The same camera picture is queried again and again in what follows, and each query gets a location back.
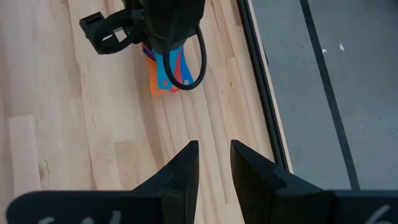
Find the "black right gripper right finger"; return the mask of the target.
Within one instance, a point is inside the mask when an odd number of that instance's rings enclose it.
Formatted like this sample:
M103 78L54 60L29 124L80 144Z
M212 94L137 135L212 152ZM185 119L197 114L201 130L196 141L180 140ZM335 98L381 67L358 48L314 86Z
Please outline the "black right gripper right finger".
M232 140L233 183L245 224L329 224L332 196Z

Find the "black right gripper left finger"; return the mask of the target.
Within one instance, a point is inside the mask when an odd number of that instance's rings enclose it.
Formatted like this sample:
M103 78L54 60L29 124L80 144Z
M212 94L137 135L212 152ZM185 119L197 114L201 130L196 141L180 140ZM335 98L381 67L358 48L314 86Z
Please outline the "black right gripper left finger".
M161 170L132 190L133 224L194 224L199 145L190 141Z

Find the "teal measuring cup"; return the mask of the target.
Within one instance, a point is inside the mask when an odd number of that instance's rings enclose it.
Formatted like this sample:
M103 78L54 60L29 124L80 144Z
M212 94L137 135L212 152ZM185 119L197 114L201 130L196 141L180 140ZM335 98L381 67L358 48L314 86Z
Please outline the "teal measuring cup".
M169 64L174 75L174 78L179 82L182 81L181 71L180 71L180 51L181 47L171 50L169 53ZM174 87L172 82L169 80L168 76L165 72L164 62L163 62L163 55L157 53L155 50L152 50L154 53L154 58L156 61L157 67L157 85L160 89L163 90L171 90Z

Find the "blue measuring cup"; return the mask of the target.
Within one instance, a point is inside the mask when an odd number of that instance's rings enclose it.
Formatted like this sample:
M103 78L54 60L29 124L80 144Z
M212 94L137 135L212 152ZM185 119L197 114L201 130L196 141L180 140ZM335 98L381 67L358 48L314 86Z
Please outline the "blue measuring cup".
M182 83L184 85L191 85L194 81L193 81L193 77L190 73L190 70L188 68L187 62L185 60L183 46L181 46L181 51L180 51L180 71L182 74Z

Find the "red measuring cup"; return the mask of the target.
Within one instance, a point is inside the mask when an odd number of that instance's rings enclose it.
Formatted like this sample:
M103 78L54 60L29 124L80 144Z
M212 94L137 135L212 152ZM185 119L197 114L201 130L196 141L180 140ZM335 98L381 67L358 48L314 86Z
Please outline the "red measuring cup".
M165 90L169 90L170 92L179 91L177 87L169 82L169 79L164 72L162 56L155 53L150 44L142 42L141 47L149 69L149 86L151 94L154 96L160 96L164 94ZM174 78L179 82L182 81L180 65L182 50L183 47L181 46L170 52L170 68L172 69Z

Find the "orange measuring cup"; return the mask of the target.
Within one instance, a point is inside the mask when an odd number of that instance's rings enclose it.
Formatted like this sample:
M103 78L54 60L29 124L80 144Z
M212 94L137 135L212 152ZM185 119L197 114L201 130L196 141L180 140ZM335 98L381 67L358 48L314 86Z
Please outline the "orange measuring cup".
M150 57L145 57L147 62L147 68L149 69L149 88L153 96L161 96L164 93L163 89L160 89L157 85L157 67L155 60Z

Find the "black table frame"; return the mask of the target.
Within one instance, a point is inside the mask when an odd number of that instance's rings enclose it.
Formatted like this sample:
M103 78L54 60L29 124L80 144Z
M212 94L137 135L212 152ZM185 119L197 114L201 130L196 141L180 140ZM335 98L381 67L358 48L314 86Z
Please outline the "black table frame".
M236 0L236 2L243 25L246 45L249 51L262 111L266 121L274 161L281 168L289 170L275 104L272 99L272 92L267 79L266 68L268 63L261 44L261 38L257 33L257 28L255 28L255 15L252 11L250 0Z

